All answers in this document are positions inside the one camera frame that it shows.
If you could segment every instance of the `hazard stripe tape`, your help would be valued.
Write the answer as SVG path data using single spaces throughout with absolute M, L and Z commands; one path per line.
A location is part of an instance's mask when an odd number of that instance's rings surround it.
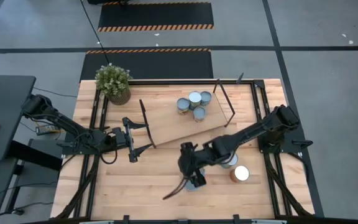
M 132 49 L 132 50 L 89 50 L 86 54 L 116 54 L 116 53 L 146 53 L 146 52 L 200 52 L 200 51 L 211 51 L 210 49 Z
M 149 5 L 149 4 L 211 4 L 210 2 L 135 2 L 135 3 L 127 3 L 128 5 Z M 108 5 L 118 5 L 119 2 L 107 2 L 104 3 L 104 6 Z
M 212 24 L 189 25 L 154 25 L 154 26 L 124 26 L 124 27 L 99 27 L 99 32 L 124 32 L 124 31 L 150 31 L 150 30 L 201 30 L 214 29 Z

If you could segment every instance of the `wooden board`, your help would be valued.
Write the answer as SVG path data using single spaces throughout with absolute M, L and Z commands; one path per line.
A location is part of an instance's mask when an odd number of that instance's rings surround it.
M 202 86 L 203 90 L 209 90 L 211 87 L 213 88 L 213 85 Z M 170 92 L 171 90 L 166 87 L 165 91 Z M 227 124 L 227 119 L 215 94 L 212 94 L 209 105 L 204 107 L 206 110 L 205 119 L 202 122 L 196 122 L 192 111 L 188 111 L 183 116 L 179 115 L 176 105 L 178 98 L 164 94 L 165 91 L 159 90 L 157 96 L 159 96 L 159 100 L 166 98 L 163 101 L 168 102 L 167 105 L 162 105 L 156 110 L 148 110 L 148 105 L 144 105 L 151 136 L 156 146 Z M 193 90 L 183 90 L 181 92 L 182 97 L 188 96 L 191 91 Z
M 194 85 L 166 85 L 171 94 L 180 95 L 183 90 L 194 89 Z M 269 105 L 272 107 L 285 103 L 283 88 L 279 79 L 265 80 Z M 161 86 L 134 86 L 132 97 L 142 95 L 144 102 L 158 101 L 155 92 Z M 222 134 L 232 134 L 256 122 L 254 104 L 249 85 L 225 85 L 225 90 L 236 111 L 230 125 L 188 138 L 161 144 L 157 149 L 148 149 L 135 164 L 129 163 L 128 151 L 118 151 L 117 162 L 113 165 L 99 164 L 93 204 L 93 220 L 122 220 L 123 215 L 130 215 L 136 220 L 158 219 L 232 219 L 233 214 L 241 218 L 273 218 L 269 185 L 264 159 L 259 152 L 256 140 L 243 144 L 238 150 L 238 165 L 250 170 L 250 178 L 242 184 L 234 184 L 229 179 L 229 170 L 219 166 L 206 167 L 207 185 L 197 192 L 182 191 L 168 200 L 162 197 L 173 190 L 181 179 L 177 166 L 180 155 L 180 143 L 192 141 L 202 144 Z M 75 121 L 87 126 L 90 122 L 94 98 L 94 82 L 81 82 L 80 92 L 74 113 Z M 227 118 L 231 115 L 230 107 L 221 91 L 216 94 Z M 142 121 L 139 102 L 124 106 L 109 105 L 106 125 L 122 126 L 121 119 L 128 116 L 133 121 Z M 150 141 L 145 130 L 134 130 L 135 146 L 148 144 Z M 106 160 L 114 159 L 114 154 L 107 154 Z M 310 193 L 300 161 L 281 155 L 287 187 L 295 198 L 309 212 L 313 213 Z M 51 216 L 59 214 L 70 201 L 77 189 L 82 157 L 76 156 L 61 171 Z M 284 208 L 280 190 L 277 189 L 280 211 Z M 87 193 L 83 199 L 82 211 L 86 207 Z

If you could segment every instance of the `gray floor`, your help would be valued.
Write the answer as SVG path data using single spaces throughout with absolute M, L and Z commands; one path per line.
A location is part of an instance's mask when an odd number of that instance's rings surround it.
M 268 2 L 281 45 L 358 45 L 358 0 Z M 214 30 L 103 33 L 100 38 L 107 47 L 273 45 L 261 0 L 211 3 Z M 86 8 L 97 25 L 101 7 L 86 3 Z M 97 46 L 79 0 L 5 0 L 0 9 L 0 49 Z M 211 55 L 216 78 L 237 78 L 242 72 L 244 78 L 282 78 L 275 52 L 230 50 Z M 305 135 L 314 141 L 309 152 L 324 214 L 358 218 L 358 51 L 283 55 Z M 34 75 L 39 88 L 75 95 L 84 57 L 85 53 L 0 54 L 0 75 Z M 63 114 L 73 115 L 74 98 L 41 94 Z M 15 135 L 23 143 L 34 137 L 23 126 Z M 49 202 L 53 195 L 53 189 L 23 190 L 18 205 Z M 28 211 L 21 217 L 6 215 L 0 223 L 45 220 L 50 208 Z

